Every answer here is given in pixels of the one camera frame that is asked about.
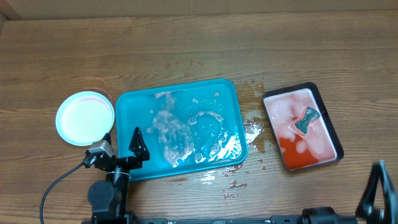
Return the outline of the light blue plate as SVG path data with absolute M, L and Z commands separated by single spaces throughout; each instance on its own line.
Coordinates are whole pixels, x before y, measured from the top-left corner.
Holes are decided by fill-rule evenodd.
M 69 96 L 58 108 L 55 127 L 58 135 L 109 133 L 115 120 L 111 101 L 95 91 Z

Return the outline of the green pink sponge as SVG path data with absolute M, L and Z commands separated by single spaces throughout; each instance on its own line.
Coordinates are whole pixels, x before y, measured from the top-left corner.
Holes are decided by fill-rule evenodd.
M 289 129 L 291 129 L 295 134 L 301 137 L 305 137 L 308 133 L 309 127 L 320 118 L 320 113 L 311 107 L 306 107 L 303 113 L 289 124 Z

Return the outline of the yellow plate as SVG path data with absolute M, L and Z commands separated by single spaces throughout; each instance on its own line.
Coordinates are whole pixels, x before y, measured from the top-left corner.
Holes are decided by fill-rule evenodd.
M 98 134 L 64 134 L 63 140 L 74 146 L 89 146 L 96 141 L 100 141 L 105 133 Z

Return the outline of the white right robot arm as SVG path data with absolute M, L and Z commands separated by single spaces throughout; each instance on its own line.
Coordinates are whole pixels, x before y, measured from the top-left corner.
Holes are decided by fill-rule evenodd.
M 384 207 L 376 208 L 375 198 L 381 185 Z M 355 224 L 364 220 L 367 224 L 397 224 L 397 192 L 383 160 L 373 163 L 368 183 L 353 216 L 337 214 L 331 207 L 306 208 L 299 224 Z

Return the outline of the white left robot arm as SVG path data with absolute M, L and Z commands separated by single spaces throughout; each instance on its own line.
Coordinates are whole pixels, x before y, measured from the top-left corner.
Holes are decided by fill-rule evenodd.
M 91 223 L 139 223 L 139 219 L 127 210 L 130 171 L 142 168 L 150 159 L 140 128 L 136 127 L 128 150 L 131 156 L 116 157 L 110 134 L 94 142 L 85 152 L 83 165 L 105 171 L 105 179 L 95 182 L 88 190 L 88 202 L 92 207 Z

